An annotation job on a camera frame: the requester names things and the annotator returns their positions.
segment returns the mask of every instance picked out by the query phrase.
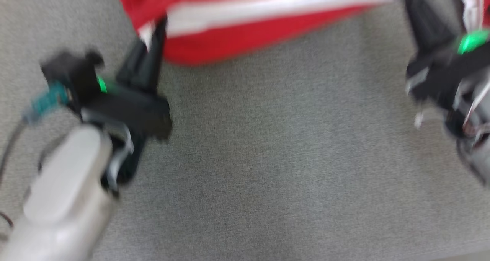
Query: green led light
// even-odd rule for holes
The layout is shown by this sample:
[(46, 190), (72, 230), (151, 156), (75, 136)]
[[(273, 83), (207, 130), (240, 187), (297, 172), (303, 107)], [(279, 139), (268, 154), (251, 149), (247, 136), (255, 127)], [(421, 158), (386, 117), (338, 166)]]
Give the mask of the green led light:
[(97, 82), (100, 87), (100, 91), (103, 93), (107, 93), (107, 87), (105, 85), (105, 81), (100, 76), (97, 76)]
[(488, 36), (490, 36), (490, 29), (473, 31), (470, 34), (463, 36), (458, 48), (458, 53), (462, 55), (475, 50), (487, 42)]

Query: red cloth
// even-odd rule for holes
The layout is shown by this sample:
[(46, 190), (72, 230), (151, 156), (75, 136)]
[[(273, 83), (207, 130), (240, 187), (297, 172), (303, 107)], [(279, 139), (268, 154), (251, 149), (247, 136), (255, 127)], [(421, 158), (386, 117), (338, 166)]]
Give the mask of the red cloth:
[(483, 26), (490, 27), (490, 0), (483, 0)]
[[(169, 6), (182, 0), (121, 0), (135, 29), (166, 15)], [(226, 59), (296, 36), (322, 24), (359, 12), (365, 7), (345, 8), (301, 16), (284, 16), (240, 26), (215, 28), (198, 34), (168, 38), (164, 57), (178, 64), (202, 64)]]

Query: teal connector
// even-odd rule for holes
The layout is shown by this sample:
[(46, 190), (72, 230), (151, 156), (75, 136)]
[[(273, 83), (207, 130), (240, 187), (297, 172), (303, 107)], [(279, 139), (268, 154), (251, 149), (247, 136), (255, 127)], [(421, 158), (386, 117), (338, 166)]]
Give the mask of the teal connector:
[(29, 125), (37, 123), (45, 114), (53, 111), (61, 105), (68, 104), (66, 88), (61, 83), (53, 83), (49, 91), (32, 101), (31, 107), (23, 114), (23, 120)]

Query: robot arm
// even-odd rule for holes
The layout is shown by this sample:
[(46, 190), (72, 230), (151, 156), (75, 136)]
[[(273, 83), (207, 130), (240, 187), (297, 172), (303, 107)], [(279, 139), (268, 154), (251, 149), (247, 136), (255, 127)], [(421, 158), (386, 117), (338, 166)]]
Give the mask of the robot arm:
[[(418, 53), (407, 68), (407, 93), (436, 106), (462, 162), (490, 184), (489, 30), (453, 33), (425, 0), (405, 0)], [(418, 114), (421, 124), (429, 109)]]
[[(63, 103), (82, 124), (32, 184), (0, 261), (89, 259), (115, 209), (119, 186), (134, 177), (146, 139), (167, 139), (172, 129), (168, 102), (156, 93), (165, 27), (166, 20), (158, 24), (149, 50), (135, 43), (115, 82), (96, 75), (102, 59), (93, 51), (85, 57), (64, 51), (42, 65), (50, 90), (60, 93), (55, 98), (66, 95)], [(48, 102), (36, 102), (38, 115)], [(24, 121), (37, 118), (30, 114)], [(109, 134), (106, 126), (120, 129), (126, 139)]]

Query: white stripe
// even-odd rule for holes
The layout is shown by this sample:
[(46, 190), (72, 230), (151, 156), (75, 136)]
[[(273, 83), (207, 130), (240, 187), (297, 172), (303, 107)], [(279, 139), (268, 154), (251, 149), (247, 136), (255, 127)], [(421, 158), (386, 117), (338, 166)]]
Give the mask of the white stripe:
[(482, 28), (484, 0), (462, 0), (464, 3), (463, 22), (466, 31), (471, 32)]
[(168, 9), (167, 36), (196, 34), (284, 16), (376, 5), (392, 0), (205, 0), (177, 3)]

